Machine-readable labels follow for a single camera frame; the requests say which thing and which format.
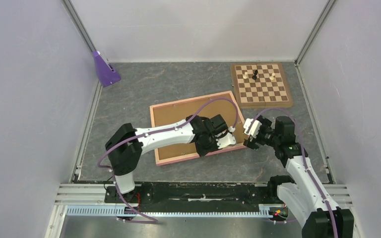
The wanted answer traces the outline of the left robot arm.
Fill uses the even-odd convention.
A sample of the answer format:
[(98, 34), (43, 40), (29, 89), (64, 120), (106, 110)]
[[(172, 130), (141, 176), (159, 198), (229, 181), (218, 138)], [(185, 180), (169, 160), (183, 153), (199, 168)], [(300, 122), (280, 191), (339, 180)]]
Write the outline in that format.
[(221, 115), (212, 118), (191, 115), (176, 123), (152, 128), (123, 124), (105, 145), (118, 187), (117, 197), (123, 202), (134, 200), (133, 171), (141, 155), (165, 146), (194, 144), (197, 154), (203, 157), (235, 145), (233, 131)]

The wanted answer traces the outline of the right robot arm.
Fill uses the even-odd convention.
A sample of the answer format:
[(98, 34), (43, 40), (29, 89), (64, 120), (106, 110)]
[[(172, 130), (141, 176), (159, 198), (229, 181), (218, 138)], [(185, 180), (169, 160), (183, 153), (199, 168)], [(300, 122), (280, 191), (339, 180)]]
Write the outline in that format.
[(296, 142), (297, 126), (288, 116), (279, 116), (273, 123), (263, 116), (247, 119), (244, 145), (258, 149), (266, 145), (274, 149), (276, 158), (289, 173), (270, 178), (267, 197), (272, 202), (283, 201), (302, 228), (304, 238), (351, 238), (354, 216), (331, 197), (316, 175), (308, 154)]

